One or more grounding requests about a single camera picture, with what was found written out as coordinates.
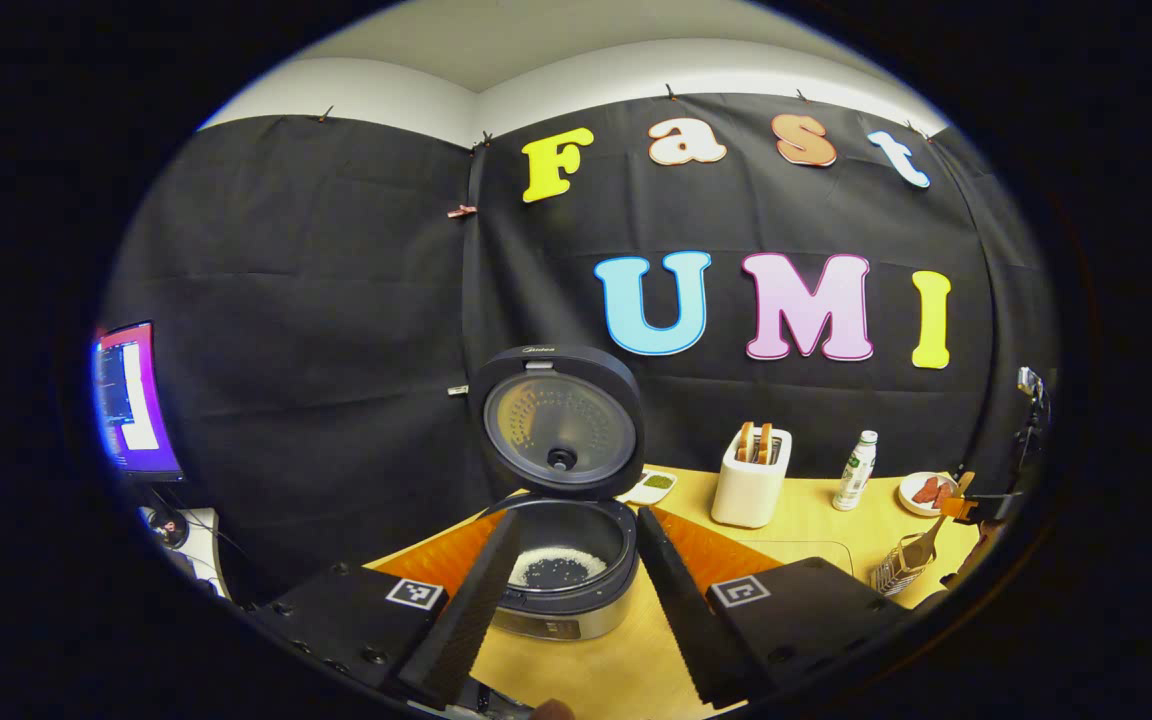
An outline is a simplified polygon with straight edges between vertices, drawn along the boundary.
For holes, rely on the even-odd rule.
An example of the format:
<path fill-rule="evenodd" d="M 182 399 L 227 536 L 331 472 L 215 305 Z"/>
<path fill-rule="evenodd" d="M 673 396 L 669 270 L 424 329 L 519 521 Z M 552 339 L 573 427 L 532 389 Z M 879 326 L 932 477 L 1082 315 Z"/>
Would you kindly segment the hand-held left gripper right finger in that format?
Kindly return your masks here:
<path fill-rule="evenodd" d="M 780 562 L 673 511 L 637 511 L 637 551 L 700 700 L 794 694 L 873 650 L 910 611 L 818 556 Z"/>

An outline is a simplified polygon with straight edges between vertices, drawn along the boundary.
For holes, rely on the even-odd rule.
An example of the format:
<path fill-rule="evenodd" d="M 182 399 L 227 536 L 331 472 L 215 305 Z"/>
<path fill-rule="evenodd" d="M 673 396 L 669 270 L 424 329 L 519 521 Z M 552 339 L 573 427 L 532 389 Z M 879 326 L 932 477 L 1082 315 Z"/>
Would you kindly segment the white toaster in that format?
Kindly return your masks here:
<path fill-rule="evenodd" d="M 755 423 L 756 446 L 763 424 Z M 740 430 L 723 450 L 710 518 L 723 525 L 761 528 L 771 523 L 780 501 L 791 458 L 791 434 L 773 425 L 772 462 L 763 465 L 733 458 L 738 433 Z"/>

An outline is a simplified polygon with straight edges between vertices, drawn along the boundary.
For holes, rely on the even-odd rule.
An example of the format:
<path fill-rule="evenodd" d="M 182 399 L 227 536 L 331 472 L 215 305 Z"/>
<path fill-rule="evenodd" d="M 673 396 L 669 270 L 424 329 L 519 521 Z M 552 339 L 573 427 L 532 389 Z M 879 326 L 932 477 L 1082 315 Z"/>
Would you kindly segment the computer monitor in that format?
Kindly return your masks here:
<path fill-rule="evenodd" d="M 120 477 L 126 483 L 183 482 L 157 388 L 154 324 L 99 334 L 91 378 L 97 429 Z"/>

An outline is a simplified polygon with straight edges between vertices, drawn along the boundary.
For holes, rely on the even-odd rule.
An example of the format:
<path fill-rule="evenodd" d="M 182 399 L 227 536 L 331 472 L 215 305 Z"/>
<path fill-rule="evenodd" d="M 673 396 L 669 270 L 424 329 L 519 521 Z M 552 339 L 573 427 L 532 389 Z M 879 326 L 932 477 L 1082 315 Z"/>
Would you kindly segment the white side desk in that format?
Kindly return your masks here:
<path fill-rule="evenodd" d="M 147 533 L 166 559 L 205 592 L 229 600 L 218 556 L 218 516 L 212 509 L 151 509 L 138 507 Z"/>

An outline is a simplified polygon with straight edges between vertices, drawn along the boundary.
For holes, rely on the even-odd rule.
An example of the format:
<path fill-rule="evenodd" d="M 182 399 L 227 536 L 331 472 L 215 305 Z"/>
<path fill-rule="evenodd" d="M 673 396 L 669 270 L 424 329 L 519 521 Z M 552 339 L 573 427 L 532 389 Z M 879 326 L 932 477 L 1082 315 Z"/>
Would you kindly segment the wooden spoon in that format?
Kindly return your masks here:
<path fill-rule="evenodd" d="M 929 529 L 929 532 L 916 537 L 914 541 L 905 547 L 904 556 L 908 568 L 922 570 L 925 564 L 932 562 L 935 558 L 934 547 L 937 535 L 940 533 L 941 526 L 947 520 L 964 520 L 969 514 L 970 506 L 972 506 L 972 503 L 965 500 L 964 492 L 970 487 L 970 484 L 973 483 L 975 475 L 977 473 L 973 473 L 973 471 L 965 471 L 965 473 L 963 473 L 963 477 L 961 477 L 957 482 L 957 488 L 955 488 L 954 493 L 952 493 L 950 497 L 947 497 L 941 503 L 940 518 L 935 520 L 935 523 L 931 526 L 931 529 Z"/>

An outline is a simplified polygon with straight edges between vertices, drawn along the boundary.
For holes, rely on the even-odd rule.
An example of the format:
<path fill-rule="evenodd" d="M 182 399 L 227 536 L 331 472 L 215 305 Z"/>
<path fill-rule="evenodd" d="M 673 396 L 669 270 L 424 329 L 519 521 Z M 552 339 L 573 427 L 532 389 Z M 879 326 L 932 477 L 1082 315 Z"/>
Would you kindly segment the metal wire chopstick holder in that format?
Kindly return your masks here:
<path fill-rule="evenodd" d="M 908 568 L 904 551 L 916 537 L 919 536 L 905 536 L 901 538 L 901 541 L 890 552 L 887 552 L 887 555 L 870 570 L 870 585 L 882 596 L 890 597 L 904 592 L 905 588 L 909 588 L 914 583 L 914 579 L 919 578 L 924 570 L 929 568 L 929 564 L 932 564 L 934 561 L 925 564 L 922 570 Z"/>

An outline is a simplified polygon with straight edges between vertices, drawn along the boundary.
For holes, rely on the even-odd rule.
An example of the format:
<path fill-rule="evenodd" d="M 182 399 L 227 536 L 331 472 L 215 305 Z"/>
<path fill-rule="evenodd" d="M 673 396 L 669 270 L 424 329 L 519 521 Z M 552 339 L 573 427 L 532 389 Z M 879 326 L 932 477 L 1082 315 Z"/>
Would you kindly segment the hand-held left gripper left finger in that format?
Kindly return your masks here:
<path fill-rule="evenodd" d="M 297 659 L 394 702 L 457 705 L 518 556 L 518 511 L 494 511 L 381 568 L 338 562 L 251 611 Z"/>

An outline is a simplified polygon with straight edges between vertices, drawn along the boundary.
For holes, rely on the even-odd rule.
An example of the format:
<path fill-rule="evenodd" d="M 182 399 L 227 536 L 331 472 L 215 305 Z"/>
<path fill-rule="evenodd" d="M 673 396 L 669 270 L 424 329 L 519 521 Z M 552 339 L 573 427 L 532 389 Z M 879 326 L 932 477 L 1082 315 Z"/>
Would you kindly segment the black rice cooker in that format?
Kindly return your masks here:
<path fill-rule="evenodd" d="M 639 569 L 623 501 L 645 450 L 631 370 L 598 348 L 526 344 L 486 361 L 468 389 L 486 469 L 513 488 L 495 509 L 518 532 L 494 626 L 543 641 L 612 632 Z"/>

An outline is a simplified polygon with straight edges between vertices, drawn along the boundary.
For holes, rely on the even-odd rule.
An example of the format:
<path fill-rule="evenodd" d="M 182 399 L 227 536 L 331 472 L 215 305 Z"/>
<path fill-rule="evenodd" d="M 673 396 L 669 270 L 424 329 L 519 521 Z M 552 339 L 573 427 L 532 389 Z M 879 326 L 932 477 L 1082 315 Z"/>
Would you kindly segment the white drink bottle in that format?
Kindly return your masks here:
<path fill-rule="evenodd" d="M 840 487 L 832 500 L 836 510 L 851 511 L 859 505 L 861 497 L 867 488 L 870 473 L 873 473 L 877 441 L 876 430 L 864 430 L 861 433 L 859 441 L 856 442 L 851 454 L 847 457 Z"/>

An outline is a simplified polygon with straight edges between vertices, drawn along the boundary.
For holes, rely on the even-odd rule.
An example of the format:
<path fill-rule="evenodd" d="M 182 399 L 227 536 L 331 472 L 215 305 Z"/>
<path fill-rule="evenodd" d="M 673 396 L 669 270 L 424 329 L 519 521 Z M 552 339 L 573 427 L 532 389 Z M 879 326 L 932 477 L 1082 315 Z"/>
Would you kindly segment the white divided bean dish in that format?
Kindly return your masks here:
<path fill-rule="evenodd" d="M 679 478 L 675 473 L 667 471 L 644 470 L 641 479 L 630 491 L 616 497 L 622 503 L 637 506 L 652 506 L 659 503 L 668 497 L 672 488 L 677 486 Z"/>

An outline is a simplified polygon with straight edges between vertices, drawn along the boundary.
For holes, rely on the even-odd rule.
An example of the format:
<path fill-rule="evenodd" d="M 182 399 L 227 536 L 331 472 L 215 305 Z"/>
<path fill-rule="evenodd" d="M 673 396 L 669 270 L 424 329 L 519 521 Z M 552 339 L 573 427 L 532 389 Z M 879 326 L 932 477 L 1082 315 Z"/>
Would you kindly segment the small device on black stand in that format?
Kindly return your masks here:
<path fill-rule="evenodd" d="M 1033 369 L 1020 366 L 1018 389 L 1029 397 L 1026 419 L 1021 424 L 1020 432 L 1015 434 L 1014 448 L 1011 448 L 1011 470 L 1020 473 L 1028 462 L 1036 457 L 1041 450 L 1043 433 L 1051 423 L 1051 397 L 1043 378 Z"/>

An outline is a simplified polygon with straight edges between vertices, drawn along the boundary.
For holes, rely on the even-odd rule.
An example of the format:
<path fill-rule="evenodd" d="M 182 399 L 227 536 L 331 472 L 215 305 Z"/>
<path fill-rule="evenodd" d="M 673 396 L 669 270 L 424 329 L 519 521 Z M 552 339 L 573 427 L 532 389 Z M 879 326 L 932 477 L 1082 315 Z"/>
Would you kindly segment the white plate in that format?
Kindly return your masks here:
<path fill-rule="evenodd" d="M 914 514 L 924 516 L 924 518 L 934 518 L 934 516 L 940 515 L 940 509 L 933 509 L 931 505 L 914 503 L 914 501 L 911 501 L 911 497 L 914 497 L 914 493 L 923 486 L 925 478 L 932 477 L 932 475 L 940 475 L 942 482 L 952 482 L 955 488 L 957 488 L 957 482 L 952 479 L 950 475 L 932 473 L 932 471 L 910 473 L 900 482 L 897 488 L 899 501 L 905 507 L 905 510 L 914 511 Z"/>

